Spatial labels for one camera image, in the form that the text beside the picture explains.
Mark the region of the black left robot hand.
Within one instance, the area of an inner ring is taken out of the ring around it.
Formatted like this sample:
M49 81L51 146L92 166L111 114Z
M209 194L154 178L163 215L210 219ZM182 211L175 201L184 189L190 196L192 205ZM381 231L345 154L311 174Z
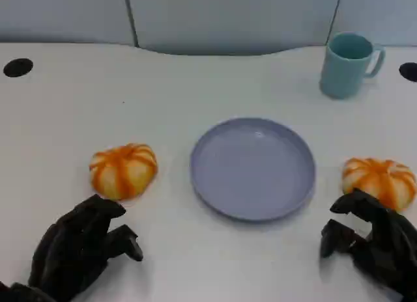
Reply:
M120 204L93 195L60 217L36 248L28 285L55 301L71 301L96 281L108 262L122 254L143 260L137 234L127 225L110 230L124 215Z

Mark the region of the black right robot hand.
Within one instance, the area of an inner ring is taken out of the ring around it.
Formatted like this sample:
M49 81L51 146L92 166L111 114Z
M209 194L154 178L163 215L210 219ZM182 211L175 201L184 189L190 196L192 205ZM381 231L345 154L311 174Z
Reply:
M338 198L332 213L353 214L371 223L361 237L353 229L329 220L321 231L320 257L347 254L355 267L377 283L399 293L403 301L416 301L416 228L403 215L355 188Z

